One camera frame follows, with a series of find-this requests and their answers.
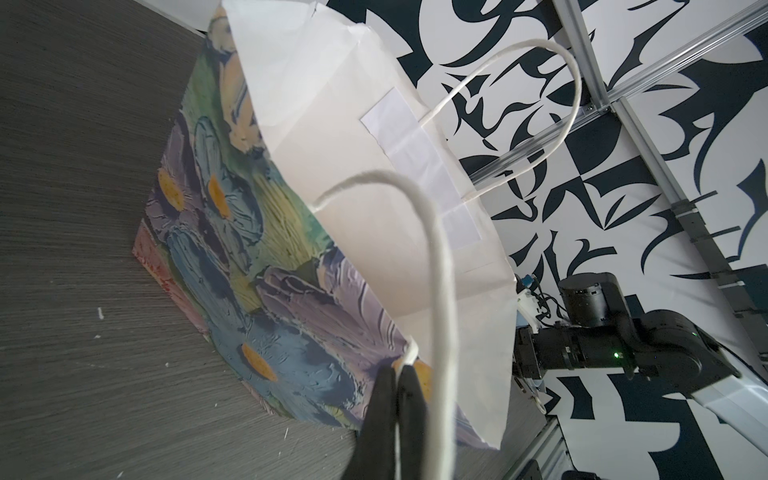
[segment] patterned wall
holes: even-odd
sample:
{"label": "patterned wall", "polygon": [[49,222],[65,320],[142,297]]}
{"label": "patterned wall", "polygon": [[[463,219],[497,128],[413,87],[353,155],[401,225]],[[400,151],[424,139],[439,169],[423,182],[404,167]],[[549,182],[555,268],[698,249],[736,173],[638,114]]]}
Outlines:
{"label": "patterned wall", "polygon": [[[613,87],[694,40],[750,0],[581,0],[606,85]],[[568,41],[550,0],[330,0],[384,39],[428,104],[488,56],[531,37]],[[764,264],[766,29],[708,54],[632,99],[638,115],[734,268]],[[539,48],[478,76],[438,117],[471,173],[565,116],[573,80]],[[611,115],[568,136],[534,172],[483,197],[515,271],[544,291],[572,273],[616,274],[634,313],[688,316],[745,357],[754,351],[708,279],[690,239]],[[547,407],[574,464],[605,478],[759,478],[768,458],[662,382],[620,370],[552,371]]]}

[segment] paper bag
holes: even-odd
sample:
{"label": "paper bag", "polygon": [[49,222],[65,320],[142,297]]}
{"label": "paper bag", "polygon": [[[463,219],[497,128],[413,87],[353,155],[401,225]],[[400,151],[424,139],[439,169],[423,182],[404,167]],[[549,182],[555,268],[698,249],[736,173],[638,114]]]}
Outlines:
{"label": "paper bag", "polygon": [[[305,203],[366,170],[427,190],[452,242],[459,317],[458,406],[499,447],[515,335],[515,277],[472,182],[374,31],[312,3],[224,0],[250,103],[271,161]],[[407,200],[385,186],[344,194],[316,215],[392,318],[432,362],[427,246]]]}

